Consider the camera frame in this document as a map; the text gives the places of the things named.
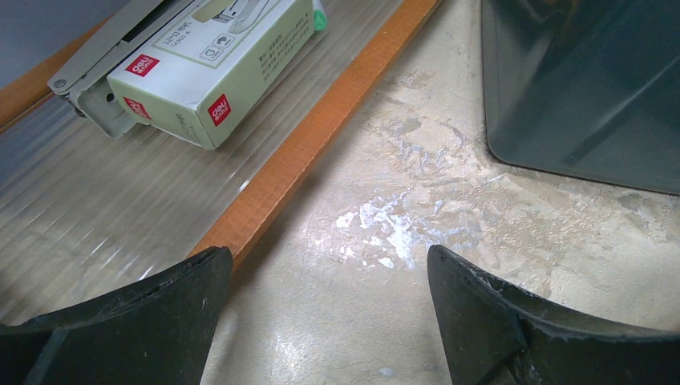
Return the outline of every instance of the green cap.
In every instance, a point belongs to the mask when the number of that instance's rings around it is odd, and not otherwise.
[[[328,18],[322,10],[314,10],[314,30],[325,30],[328,26]]]

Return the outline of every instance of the dark gray bin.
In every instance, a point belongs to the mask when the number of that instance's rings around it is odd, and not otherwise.
[[[483,0],[502,161],[680,194],[680,1]]]

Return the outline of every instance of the gray wall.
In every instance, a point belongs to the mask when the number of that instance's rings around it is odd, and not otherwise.
[[[128,0],[0,0],[0,87],[114,14]]]

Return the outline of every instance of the floor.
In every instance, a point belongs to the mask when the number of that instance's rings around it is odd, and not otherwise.
[[[444,1],[232,286],[204,384],[445,384],[443,244],[566,306],[680,330],[677,197],[499,164],[480,0]]]

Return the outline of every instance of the black plastic piece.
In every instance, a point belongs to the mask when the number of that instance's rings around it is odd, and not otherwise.
[[[483,0],[501,160],[680,194],[680,2]]]
[[[680,383],[678,334],[560,306],[443,246],[427,274],[455,385]]]
[[[0,325],[0,383],[198,384],[232,255],[211,248],[90,301]]]

